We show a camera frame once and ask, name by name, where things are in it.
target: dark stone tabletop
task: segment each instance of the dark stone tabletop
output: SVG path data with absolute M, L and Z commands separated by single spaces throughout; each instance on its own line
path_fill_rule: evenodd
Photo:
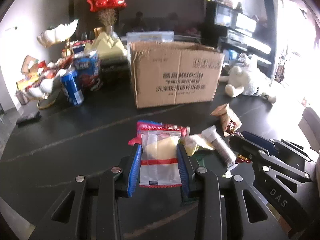
M 146 109 L 136 109 L 127 82 L 85 93 L 79 107 L 60 95 L 52 107 L 41 111 L 39 122 L 13 130 L 0 161 L 0 196 L 36 226 L 76 176 L 101 174 L 130 154 L 128 141 L 136 135 L 137 120 L 190 126 L 190 134 L 195 134 L 217 122 L 210 113 L 224 103 L 230 103 L 240 118 L 239 131 L 307 144 L 297 126 L 302 114 L 297 101 L 278 96 L 271 105 L 259 97 L 230 98 L 224 86 L 218 86 L 212 102 Z M 244 165 L 239 165 L 239 172 L 244 170 L 245 179 L 253 180 L 252 167 Z M 193 239 L 197 208 L 180 203 L 179 188 L 137 188 L 133 198 L 119 201 L 125 239 L 163 239 L 168 231 L 172 238 Z M 146 227 L 154 222 L 160 226 Z

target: pepsi can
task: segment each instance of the pepsi can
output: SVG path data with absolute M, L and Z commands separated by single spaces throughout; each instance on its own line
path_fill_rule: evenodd
M 77 77 L 78 72 L 75 69 L 67 70 L 67 73 L 61 77 L 63 91 L 73 105 L 80 105 L 84 100 Z

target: metal screw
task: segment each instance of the metal screw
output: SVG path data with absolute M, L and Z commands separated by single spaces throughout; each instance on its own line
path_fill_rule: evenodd
M 267 167 L 267 166 L 262 166 L 262 169 L 263 169 L 265 172 L 270 171 L 269 167 Z
M 200 173 L 206 173 L 207 169 L 205 167 L 198 167 L 197 171 L 200 172 Z
M 119 173 L 121 171 L 121 168 L 120 167 L 113 167 L 112 169 L 111 169 L 111 172 L 112 173 Z
M 234 175 L 233 179 L 237 182 L 241 182 L 242 181 L 242 177 L 240 175 Z
M 82 182 L 84 181 L 84 176 L 79 175 L 78 177 L 76 177 L 76 182 Z

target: television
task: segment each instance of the television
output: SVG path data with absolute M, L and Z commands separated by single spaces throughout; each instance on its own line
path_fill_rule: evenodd
M 201 37 L 205 0 L 125 0 L 116 31 L 174 31 L 175 35 Z

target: plastic snack bag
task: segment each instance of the plastic snack bag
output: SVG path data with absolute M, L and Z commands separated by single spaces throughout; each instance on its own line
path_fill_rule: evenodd
M 174 124 L 166 124 L 166 123 L 159 123 L 153 121 L 145 121 L 145 120 L 138 120 L 137 122 L 137 136 L 131 139 L 128 142 L 128 145 L 133 146 L 135 143 L 141 144 L 141 130 L 142 129 L 157 129 L 157 128 L 165 128 L 167 130 L 179 130 L 181 131 L 181 136 L 188 136 L 190 134 L 190 127 L 183 127 Z
M 211 113 L 211 115 L 220 117 L 223 135 L 225 137 L 229 136 L 231 133 L 234 133 L 242 125 L 240 119 L 235 114 L 235 112 L 230 108 L 229 104 L 218 106 Z
M 177 145 L 179 130 L 142 129 L 141 187 L 180 187 Z
M 82 88 L 96 91 L 102 86 L 100 79 L 100 60 L 97 51 L 79 52 L 74 55 L 73 67 L 78 71 Z
M 192 156 L 196 151 L 207 149 L 214 150 L 213 145 L 208 142 L 201 134 L 193 134 L 181 138 L 181 142 L 186 149 L 188 156 Z

